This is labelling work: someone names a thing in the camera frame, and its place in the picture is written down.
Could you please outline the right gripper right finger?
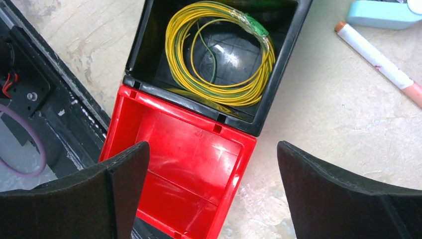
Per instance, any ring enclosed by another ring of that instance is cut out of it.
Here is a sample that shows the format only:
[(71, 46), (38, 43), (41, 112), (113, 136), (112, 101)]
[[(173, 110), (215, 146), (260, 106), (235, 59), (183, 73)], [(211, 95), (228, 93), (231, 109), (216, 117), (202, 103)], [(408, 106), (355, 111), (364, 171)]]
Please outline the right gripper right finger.
[(363, 177), (287, 141), (277, 158), (297, 238), (421, 238), (420, 190)]

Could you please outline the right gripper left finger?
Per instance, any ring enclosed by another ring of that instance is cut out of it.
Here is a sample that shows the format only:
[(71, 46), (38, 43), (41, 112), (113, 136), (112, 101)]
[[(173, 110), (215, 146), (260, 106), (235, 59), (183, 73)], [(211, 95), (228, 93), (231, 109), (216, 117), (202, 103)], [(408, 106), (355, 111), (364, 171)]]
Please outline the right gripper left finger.
[(130, 238), (149, 159), (142, 141), (34, 189), (2, 192), (1, 238)]

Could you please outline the red plastic bin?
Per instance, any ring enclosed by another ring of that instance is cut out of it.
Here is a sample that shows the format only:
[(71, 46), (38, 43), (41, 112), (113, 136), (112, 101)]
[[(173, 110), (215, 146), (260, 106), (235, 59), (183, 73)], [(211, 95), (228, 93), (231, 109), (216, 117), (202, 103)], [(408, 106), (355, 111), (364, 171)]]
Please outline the red plastic bin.
[(137, 216), (173, 238), (217, 238), (256, 138), (121, 85), (100, 161), (140, 141), (150, 161)]

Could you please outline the black plastic bin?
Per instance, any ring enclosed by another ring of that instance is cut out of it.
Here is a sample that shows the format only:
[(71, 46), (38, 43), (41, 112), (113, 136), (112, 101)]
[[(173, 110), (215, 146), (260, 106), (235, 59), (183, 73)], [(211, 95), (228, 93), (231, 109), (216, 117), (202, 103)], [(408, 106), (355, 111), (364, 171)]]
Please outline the black plastic bin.
[[(147, 0), (126, 64), (123, 84), (164, 99), (252, 136), (261, 132), (278, 86), (311, 7), (309, 0), (228, 0), (227, 5), (251, 15), (269, 31), (275, 64), (262, 100), (252, 106), (217, 104), (184, 90), (173, 79), (165, 54), (171, 17), (188, 0)], [(261, 63), (259, 41), (230, 22), (205, 26), (204, 42), (185, 41), (183, 54), (191, 73), (216, 84), (232, 85), (251, 77)]]

